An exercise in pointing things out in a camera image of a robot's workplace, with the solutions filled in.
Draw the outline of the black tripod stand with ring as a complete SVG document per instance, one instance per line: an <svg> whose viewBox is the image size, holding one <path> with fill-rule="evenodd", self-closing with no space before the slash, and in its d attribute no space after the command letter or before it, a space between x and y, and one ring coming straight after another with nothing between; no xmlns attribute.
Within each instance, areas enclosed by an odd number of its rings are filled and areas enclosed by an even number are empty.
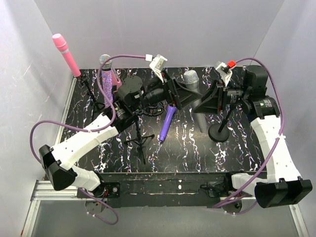
<svg viewBox="0 0 316 237"><path fill-rule="evenodd" d="M158 117L158 116L161 116L163 114L163 112L164 112L164 108L163 108L162 102L159 102L155 105L151 105L151 106L146 107L146 108L137 109L135 112L135 114L137 115L137 118L135 120L136 138L131 139L131 140L126 140L126 141L124 141L124 144L128 145L131 143L135 143L137 145L136 149L138 152L138 156L141 156L141 158L143 160L143 164L146 164L146 160L145 160L145 156L144 156L144 152L143 152L144 144L146 143L146 141L148 139L154 139L155 135L151 134L148 136L143 136L141 134L139 118L141 116Z"/></svg>

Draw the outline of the glitter purple microphone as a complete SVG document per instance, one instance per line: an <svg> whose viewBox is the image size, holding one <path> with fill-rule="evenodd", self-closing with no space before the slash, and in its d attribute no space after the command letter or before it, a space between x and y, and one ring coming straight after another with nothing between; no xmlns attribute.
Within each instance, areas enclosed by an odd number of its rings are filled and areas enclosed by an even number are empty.
<svg viewBox="0 0 316 237"><path fill-rule="evenodd" d="M104 61L106 61L108 58L110 58L110 55L108 54L103 54L99 58L100 64L103 64ZM112 82L112 61L109 60L106 64L103 65L102 71L101 71L101 76L102 76L102 88L105 94L107 95L108 99L110 102L113 102L113 93L112 93L112 88L113 88L113 82ZM109 107L110 103L104 99L104 104L105 107Z"/></svg>

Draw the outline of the black tripod mic stand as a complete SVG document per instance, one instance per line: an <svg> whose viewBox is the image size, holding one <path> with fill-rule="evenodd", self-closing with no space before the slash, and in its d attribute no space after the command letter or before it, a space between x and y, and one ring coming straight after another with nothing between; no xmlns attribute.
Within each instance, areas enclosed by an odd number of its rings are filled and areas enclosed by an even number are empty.
<svg viewBox="0 0 316 237"><path fill-rule="evenodd" d="M87 94L89 95L90 100L91 100L90 105L93 107L92 120L94 120L95 115L100 115L103 112L105 108L105 104L98 102L96 100L96 97L94 93L92 92L86 77L84 77L83 75L80 75L79 77L76 77L76 79L80 82L81 85L84 85L87 88Z"/></svg>

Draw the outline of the pink microphone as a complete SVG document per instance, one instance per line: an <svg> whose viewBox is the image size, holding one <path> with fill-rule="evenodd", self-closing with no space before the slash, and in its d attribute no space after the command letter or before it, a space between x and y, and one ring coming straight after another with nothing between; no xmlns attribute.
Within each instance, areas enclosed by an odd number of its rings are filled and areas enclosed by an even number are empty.
<svg viewBox="0 0 316 237"><path fill-rule="evenodd" d="M52 36L52 40L56 46L56 48L60 51L62 54L63 58L65 59L67 65L69 66L71 72L73 75L77 78L81 76L81 72L71 54L69 51L69 47L67 45L66 40L61 34L54 34Z"/></svg>

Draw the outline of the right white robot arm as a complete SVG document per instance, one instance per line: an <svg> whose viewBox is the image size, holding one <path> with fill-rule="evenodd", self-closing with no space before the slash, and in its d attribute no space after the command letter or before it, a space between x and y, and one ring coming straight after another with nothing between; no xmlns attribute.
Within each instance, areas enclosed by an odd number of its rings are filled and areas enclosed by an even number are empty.
<svg viewBox="0 0 316 237"><path fill-rule="evenodd" d="M230 115L240 105L265 160L254 175L241 171L227 173L222 189L233 196L239 193L254 196L262 208L297 204L313 186L294 165L283 135L281 112L276 100L266 95L269 74L263 66L246 66L243 84L233 87L229 83L234 67L233 61L215 67L220 79L212 84L194 112L215 114L229 106Z"/></svg>

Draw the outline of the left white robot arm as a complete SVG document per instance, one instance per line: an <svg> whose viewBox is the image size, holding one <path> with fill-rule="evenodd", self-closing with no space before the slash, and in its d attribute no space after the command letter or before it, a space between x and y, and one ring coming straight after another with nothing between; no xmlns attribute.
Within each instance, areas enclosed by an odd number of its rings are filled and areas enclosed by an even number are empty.
<svg viewBox="0 0 316 237"><path fill-rule="evenodd" d="M154 78L147 88L138 76L125 78L114 94L113 108L106 108L86 129L53 147L44 145L39 149L40 160L54 190L69 186L102 193L103 181L94 171L77 167L76 162L102 144L117 136L137 121L139 113L150 106L166 101L178 109L201 98L201 94L185 88L164 73L165 82Z"/></svg>

